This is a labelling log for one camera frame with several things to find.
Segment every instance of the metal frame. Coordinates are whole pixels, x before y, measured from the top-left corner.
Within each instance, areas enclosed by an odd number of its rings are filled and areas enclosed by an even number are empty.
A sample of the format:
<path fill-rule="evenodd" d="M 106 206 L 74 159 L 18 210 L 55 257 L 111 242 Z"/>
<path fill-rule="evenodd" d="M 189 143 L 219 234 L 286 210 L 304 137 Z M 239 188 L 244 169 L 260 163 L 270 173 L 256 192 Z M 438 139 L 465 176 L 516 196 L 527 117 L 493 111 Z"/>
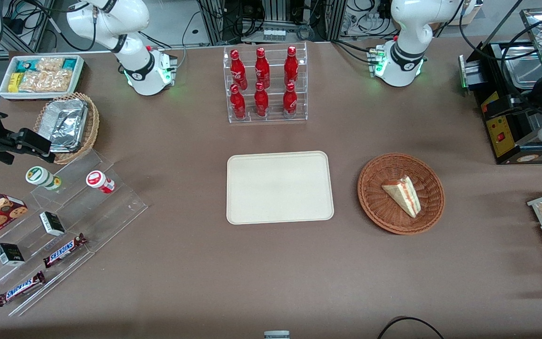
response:
<path fill-rule="evenodd" d="M 223 40 L 223 17 L 217 18 L 212 13 L 224 13 L 224 0 L 198 0 L 204 27 L 211 45 Z"/>

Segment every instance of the brown table surface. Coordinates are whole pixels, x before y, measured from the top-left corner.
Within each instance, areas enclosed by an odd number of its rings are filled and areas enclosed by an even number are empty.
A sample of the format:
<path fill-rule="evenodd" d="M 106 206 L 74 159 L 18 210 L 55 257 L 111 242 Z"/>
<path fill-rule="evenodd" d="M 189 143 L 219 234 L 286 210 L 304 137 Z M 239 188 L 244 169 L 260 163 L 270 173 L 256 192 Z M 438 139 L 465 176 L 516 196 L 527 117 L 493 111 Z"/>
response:
<path fill-rule="evenodd" d="M 368 339 L 398 315 L 451 339 L 542 337 L 542 234 L 525 204 L 542 196 L 542 165 L 495 165 L 459 85 L 469 48 L 433 41 L 406 88 L 330 43 L 308 48 L 309 120 L 258 126 L 227 122 L 222 48 L 190 50 L 176 86 L 153 97 L 127 86 L 112 54 L 84 54 L 95 148 L 150 208 L 23 316 L 0 309 L 0 337 Z M 42 106 L 0 102 L 9 129 L 32 127 Z M 310 150 L 329 157 L 332 219 L 228 223 L 231 156 Z M 425 234 L 387 233 L 359 206 L 359 172 L 386 152 L 419 157 L 443 182 L 445 214 Z M 0 193 L 26 195 L 32 165 L 43 162 L 0 163 Z M 432 332 L 400 323 L 385 337 L 399 336 Z"/>

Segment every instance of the acrylic bottle rack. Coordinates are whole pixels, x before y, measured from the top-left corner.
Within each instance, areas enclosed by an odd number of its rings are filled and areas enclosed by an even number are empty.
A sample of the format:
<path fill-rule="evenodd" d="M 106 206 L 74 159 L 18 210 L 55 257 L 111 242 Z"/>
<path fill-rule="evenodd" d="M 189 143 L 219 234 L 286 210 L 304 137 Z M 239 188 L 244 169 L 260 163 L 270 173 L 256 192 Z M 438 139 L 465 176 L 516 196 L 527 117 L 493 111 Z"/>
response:
<path fill-rule="evenodd" d="M 114 180 L 116 187 L 112 193 L 104 194 L 86 185 L 87 174 L 95 169 Z M 0 294 L 39 271 L 43 271 L 47 281 L 45 285 L 34 287 L 4 305 L 1 310 L 9 316 L 23 314 L 148 208 L 122 182 L 112 169 L 112 163 L 94 150 L 73 160 L 56 175 L 62 179 L 62 185 L 54 191 L 42 187 L 34 189 L 23 198 L 29 211 L 0 231 L 0 242 L 18 245 L 25 260 L 17 267 L 5 266 L 0 262 Z M 57 214 L 66 233 L 58 237 L 47 234 L 39 219 L 43 211 Z M 80 233 L 88 242 L 52 267 L 45 268 L 43 258 Z"/>
<path fill-rule="evenodd" d="M 296 113 L 293 118 L 284 117 L 284 93 L 286 92 L 286 84 L 284 83 L 284 63 L 288 54 L 288 47 L 296 47 L 296 58 L 298 60 L 298 79 L 295 82 L 295 93 L 298 96 L 296 102 Z M 254 65 L 256 64 L 256 48 L 254 45 L 240 45 L 225 47 L 223 51 L 223 74 L 225 82 L 225 96 L 227 97 L 227 112 L 231 123 L 247 123 L 247 122 L 279 122 L 279 121 L 303 121 L 308 118 L 308 73 L 307 73 L 307 44 L 306 43 L 278 43 L 263 45 L 265 48 L 265 56 L 269 61 L 269 69 L 271 71 L 271 86 L 267 88 L 269 95 L 269 114 L 265 118 L 261 118 L 256 114 L 256 105 L 254 103 L 254 93 L 256 84 L 256 74 Z M 233 84 L 231 77 L 231 58 L 230 51 L 237 49 L 239 58 L 246 67 L 246 79 L 248 88 L 243 90 L 241 94 L 246 101 L 246 118 L 237 120 L 231 108 L 230 102 L 230 86 Z"/>

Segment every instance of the red bottle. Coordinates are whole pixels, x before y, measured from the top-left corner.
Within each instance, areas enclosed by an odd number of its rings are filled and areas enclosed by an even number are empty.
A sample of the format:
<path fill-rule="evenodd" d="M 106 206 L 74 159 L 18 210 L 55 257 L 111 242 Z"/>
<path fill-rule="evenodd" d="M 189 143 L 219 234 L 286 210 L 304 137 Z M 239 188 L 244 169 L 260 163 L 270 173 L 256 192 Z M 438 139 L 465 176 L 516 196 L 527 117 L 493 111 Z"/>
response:
<path fill-rule="evenodd" d="M 237 120 L 244 120 L 246 118 L 246 102 L 244 101 L 244 97 L 239 92 L 239 87 L 236 84 L 231 84 L 230 90 L 231 107 L 234 111 L 235 118 Z"/>
<path fill-rule="evenodd" d="M 265 49 L 262 47 L 256 48 L 254 70 L 256 70 L 256 81 L 262 82 L 265 88 L 269 88 L 271 86 L 271 72 L 269 71 L 269 62 L 265 57 Z"/>
<path fill-rule="evenodd" d="M 256 114 L 261 118 L 266 117 L 269 113 L 269 95 L 265 92 L 265 86 L 260 81 L 256 83 L 254 102 L 256 102 Z"/>
<path fill-rule="evenodd" d="M 298 80 L 298 60 L 296 59 L 296 47 L 288 47 L 288 58 L 284 64 L 284 83 L 288 86 L 291 81 Z"/>
<path fill-rule="evenodd" d="M 248 81 L 246 80 L 246 68 L 244 63 L 239 59 L 239 52 L 237 49 L 232 49 L 231 55 L 231 77 L 239 86 L 240 90 L 246 90 L 248 88 Z"/>
<path fill-rule="evenodd" d="M 286 92 L 284 93 L 284 117 L 288 119 L 294 118 L 297 100 L 298 96 L 294 92 L 294 83 L 290 82 L 286 85 Z"/>

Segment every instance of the woven bread basket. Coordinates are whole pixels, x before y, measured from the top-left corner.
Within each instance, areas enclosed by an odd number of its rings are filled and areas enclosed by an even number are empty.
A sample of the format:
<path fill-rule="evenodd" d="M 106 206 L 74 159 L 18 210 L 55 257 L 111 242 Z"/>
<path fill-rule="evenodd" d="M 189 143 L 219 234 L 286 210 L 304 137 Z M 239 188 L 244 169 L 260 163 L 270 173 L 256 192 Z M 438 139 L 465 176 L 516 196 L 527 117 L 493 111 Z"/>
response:
<path fill-rule="evenodd" d="M 409 176 L 422 210 L 410 217 L 382 189 L 387 180 Z M 378 226 L 396 234 L 418 234 L 434 226 L 445 209 L 445 191 L 438 176 L 423 161 L 402 153 L 387 153 L 372 159 L 359 175 L 359 202 Z"/>
<path fill-rule="evenodd" d="M 97 138 L 97 129 L 99 128 L 99 113 L 97 112 L 97 107 L 95 107 L 93 101 L 87 95 L 84 95 L 82 93 L 72 93 L 63 95 L 62 97 L 58 97 L 52 101 L 70 99 L 81 99 L 85 101 L 89 105 L 89 111 L 81 140 L 81 148 L 79 148 L 79 150 L 74 153 L 56 153 L 56 160 L 54 160 L 54 163 L 57 163 L 58 165 L 66 165 L 85 151 L 90 150 L 93 147 L 93 144 L 95 144 L 95 139 Z M 39 126 L 41 125 L 41 119 L 43 118 L 43 113 L 45 112 L 47 105 L 45 105 L 45 107 L 41 109 L 41 113 L 37 117 L 35 127 L 33 127 L 32 129 L 35 132 L 39 130 Z"/>

